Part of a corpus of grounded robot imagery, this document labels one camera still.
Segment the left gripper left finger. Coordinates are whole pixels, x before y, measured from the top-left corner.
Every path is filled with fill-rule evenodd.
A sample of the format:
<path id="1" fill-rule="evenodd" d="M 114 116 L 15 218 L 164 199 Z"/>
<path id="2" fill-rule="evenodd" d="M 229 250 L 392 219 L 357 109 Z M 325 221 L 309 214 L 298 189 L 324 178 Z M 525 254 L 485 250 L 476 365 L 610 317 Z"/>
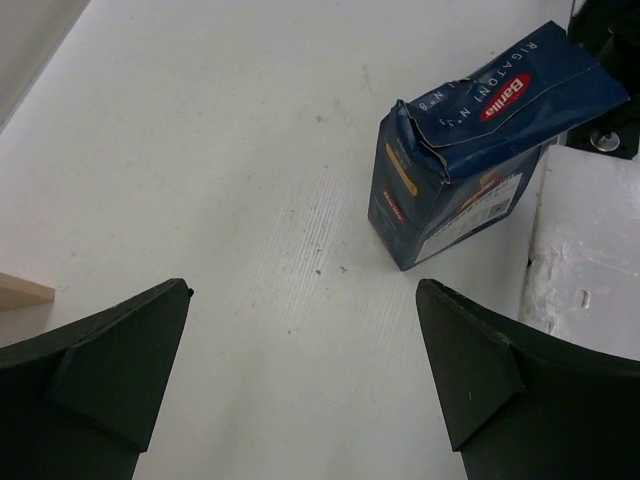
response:
<path id="1" fill-rule="evenodd" d="M 132 478 L 192 295 L 184 280 L 170 279 L 2 348 L 2 478 Z"/>

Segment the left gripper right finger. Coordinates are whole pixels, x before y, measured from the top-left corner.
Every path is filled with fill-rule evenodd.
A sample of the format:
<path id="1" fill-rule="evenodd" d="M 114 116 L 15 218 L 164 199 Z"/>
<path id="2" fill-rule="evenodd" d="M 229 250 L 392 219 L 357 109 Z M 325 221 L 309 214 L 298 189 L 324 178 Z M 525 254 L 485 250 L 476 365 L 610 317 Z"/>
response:
<path id="1" fill-rule="evenodd" d="M 639 364 L 558 339 L 433 279 L 416 306 L 470 479 L 635 479 Z"/>

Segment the blue pasta box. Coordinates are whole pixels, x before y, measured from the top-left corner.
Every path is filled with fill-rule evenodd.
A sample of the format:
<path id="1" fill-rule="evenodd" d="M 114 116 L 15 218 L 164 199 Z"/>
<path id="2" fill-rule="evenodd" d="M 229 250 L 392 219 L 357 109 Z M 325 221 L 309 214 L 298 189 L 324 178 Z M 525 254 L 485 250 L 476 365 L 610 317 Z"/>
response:
<path id="1" fill-rule="evenodd" d="M 628 98 L 548 22 L 470 76 L 390 109 L 379 127 L 369 221 L 408 270 L 508 216 L 556 137 Z"/>

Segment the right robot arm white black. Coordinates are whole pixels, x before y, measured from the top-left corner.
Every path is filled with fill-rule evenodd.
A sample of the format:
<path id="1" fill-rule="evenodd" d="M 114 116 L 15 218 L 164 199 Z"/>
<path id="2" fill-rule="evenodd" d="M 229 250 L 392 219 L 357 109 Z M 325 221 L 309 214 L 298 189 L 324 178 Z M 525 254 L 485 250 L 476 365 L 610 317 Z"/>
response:
<path id="1" fill-rule="evenodd" d="M 632 160 L 639 153 L 639 3 L 575 1 L 568 34 L 619 81 L 629 100 L 569 131 L 566 145 Z"/>

